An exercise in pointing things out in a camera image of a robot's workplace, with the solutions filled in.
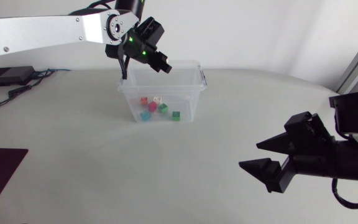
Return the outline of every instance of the white wall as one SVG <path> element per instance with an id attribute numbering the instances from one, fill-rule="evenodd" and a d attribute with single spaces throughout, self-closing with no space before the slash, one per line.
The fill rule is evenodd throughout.
<path id="1" fill-rule="evenodd" d="M 0 0 L 0 17 L 68 14 L 89 3 Z M 165 28 L 159 50 L 171 60 L 197 59 L 204 68 L 268 70 L 334 88 L 358 51 L 355 0 L 146 0 L 148 16 Z M 103 45 L 89 43 L 0 57 L 0 67 L 13 65 L 118 67 Z"/>

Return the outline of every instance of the white robotic arm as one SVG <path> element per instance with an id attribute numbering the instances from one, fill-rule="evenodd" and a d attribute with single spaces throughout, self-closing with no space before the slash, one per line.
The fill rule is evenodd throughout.
<path id="1" fill-rule="evenodd" d="M 3 18 L 0 55 L 85 41 L 119 45 L 138 22 L 131 11 L 115 9 L 85 16 Z"/>
<path id="2" fill-rule="evenodd" d="M 116 8 L 100 0 L 69 16 L 0 19 L 0 55 L 77 42 L 106 44 L 106 55 L 118 59 L 126 79 L 129 59 L 169 73 L 167 56 L 157 51 L 164 29 L 152 17 L 140 24 L 144 0 L 116 0 Z M 103 5 L 107 9 L 96 9 Z"/>

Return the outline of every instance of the green cube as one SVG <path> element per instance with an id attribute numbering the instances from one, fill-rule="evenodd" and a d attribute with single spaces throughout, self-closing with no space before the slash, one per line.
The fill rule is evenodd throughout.
<path id="1" fill-rule="evenodd" d="M 166 112 L 168 112 L 168 106 L 165 103 L 163 103 L 163 104 L 158 106 L 158 110 L 161 113 L 166 113 Z"/>
<path id="2" fill-rule="evenodd" d="M 180 112 L 179 111 L 172 112 L 172 121 L 180 121 Z"/>

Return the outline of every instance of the teal cube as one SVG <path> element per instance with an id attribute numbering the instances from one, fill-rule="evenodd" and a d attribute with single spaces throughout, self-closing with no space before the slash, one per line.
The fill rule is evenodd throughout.
<path id="1" fill-rule="evenodd" d="M 166 112 L 168 112 L 168 106 L 165 103 L 163 103 L 163 104 L 158 106 L 158 110 L 161 113 L 166 113 Z"/>
<path id="2" fill-rule="evenodd" d="M 140 117 L 142 118 L 142 120 L 148 121 L 152 117 L 152 113 L 150 113 L 149 111 L 143 111 L 140 113 Z"/>
<path id="3" fill-rule="evenodd" d="M 180 112 L 179 111 L 172 112 L 172 121 L 180 121 Z"/>

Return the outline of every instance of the robotic arm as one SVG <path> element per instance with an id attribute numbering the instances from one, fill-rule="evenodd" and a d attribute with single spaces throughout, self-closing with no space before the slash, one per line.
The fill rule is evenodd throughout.
<path id="1" fill-rule="evenodd" d="M 270 158 L 239 165 L 269 192 L 284 193 L 295 174 L 331 177 L 335 198 L 343 206 L 357 209 L 358 203 L 341 198 L 336 186 L 338 179 L 358 180 L 358 93 L 334 96 L 329 102 L 336 110 L 336 131 L 345 141 L 330 136 L 317 114 L 304 112 L 287 121 L 285 133 L 257 144 L 259 149 L 288 154 L 282 166 Z"/>
<path id="2" fill-rule="evenodd" d="M 107 5 L 112 1 L 100 0 L 68 16 L 1 18 L 0 55 L 88 41 L 106 44 L 106 55 L 119 61 L 122 79 L 130 58 L 169 73 L 167 56 L 156 46 L 163 27 L 152 17 L 139 25 L 145 0 L 117 0 L 115 9 Z M 95 8 L 99 5 L 106 8 Z"/>

